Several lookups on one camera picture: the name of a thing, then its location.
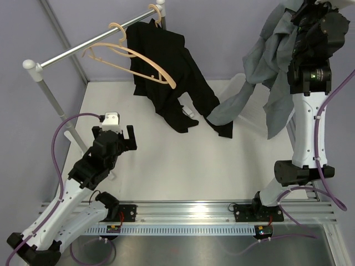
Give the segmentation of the grey button shirt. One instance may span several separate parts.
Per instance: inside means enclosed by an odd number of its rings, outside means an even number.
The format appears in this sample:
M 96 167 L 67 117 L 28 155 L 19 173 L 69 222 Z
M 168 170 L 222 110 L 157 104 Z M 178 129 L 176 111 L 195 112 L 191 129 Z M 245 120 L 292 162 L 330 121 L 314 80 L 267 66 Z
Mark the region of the grey button shirt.
M 224 100 L 208 115 L 215 126 L 236 119 L 245 108 L 257 84 L 270 91 L 263 109 L 266 114 L 267 137 L 271 139 L 282 131 L 292 117 L 294 104 L 287 81 L 297 29 L 292 16 L 302 1 L 282 1 L 268 16 L 260 37 L 243 57 L 245 82 L 240 91 Z

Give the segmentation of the black shirt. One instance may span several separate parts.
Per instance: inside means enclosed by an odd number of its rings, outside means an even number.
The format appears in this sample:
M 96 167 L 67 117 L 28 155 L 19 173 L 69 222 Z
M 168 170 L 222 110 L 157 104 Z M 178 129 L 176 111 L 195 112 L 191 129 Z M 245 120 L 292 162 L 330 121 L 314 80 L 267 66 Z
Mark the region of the black shirt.
M 134 95 L 151 100 L 155 112 L 176 132 L 187 133 L 189 128 L 199 124 L 183 113 L 179 102 L 183 93 L 188 93 L 194 108 L 203 118 L 207 118 L 219 105 L 218 98 L 185 47 L 183 35 L 161 29 L 151 20 L 129 26 L 126 39 L 129 49 L 162 67 L 176 83 L 176 88 L 172 89 L 168 84 L 134 76 Z

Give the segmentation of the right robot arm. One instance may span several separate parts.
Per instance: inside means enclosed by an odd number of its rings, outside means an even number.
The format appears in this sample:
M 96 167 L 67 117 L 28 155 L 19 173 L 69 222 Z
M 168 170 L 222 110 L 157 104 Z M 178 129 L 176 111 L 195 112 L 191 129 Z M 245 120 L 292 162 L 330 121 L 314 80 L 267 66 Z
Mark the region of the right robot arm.
M 257 192 L 248 211 L 255 219 L 273 216 L 283 221 L 281 199 L 308 183 L 335 174 L 325 152 L 326 106 L 339 89 L 332 90 L 329 59 L 345 43 L 350 21 L 340 9 L 354 1 L 304 1 L 291 22 L 297 34 L 287 81 L 296 115 L 295 148 L 291 160 L 276 161 L 274 179 Z

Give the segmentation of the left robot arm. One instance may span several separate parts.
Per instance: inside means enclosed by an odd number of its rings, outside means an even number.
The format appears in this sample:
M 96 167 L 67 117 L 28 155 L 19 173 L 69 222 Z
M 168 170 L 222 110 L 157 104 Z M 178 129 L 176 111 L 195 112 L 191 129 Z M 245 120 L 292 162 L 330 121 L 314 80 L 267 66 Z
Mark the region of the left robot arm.
M 37 220 L 22 233 L 12 233 L 7 243 L 28 265 L 56 265 L 62 253 L 87 229 L 98 222 L 133 221 L 132 210 L 120 206 L 110 193 L 99 193 L 91 204 L 74 218 L 69 216 L 90 196 L 114 169 L 118 157 L 137 149 L 134 128 L 121 132 L 92 128 L 94 141 L 69 172 L 63 190 Z

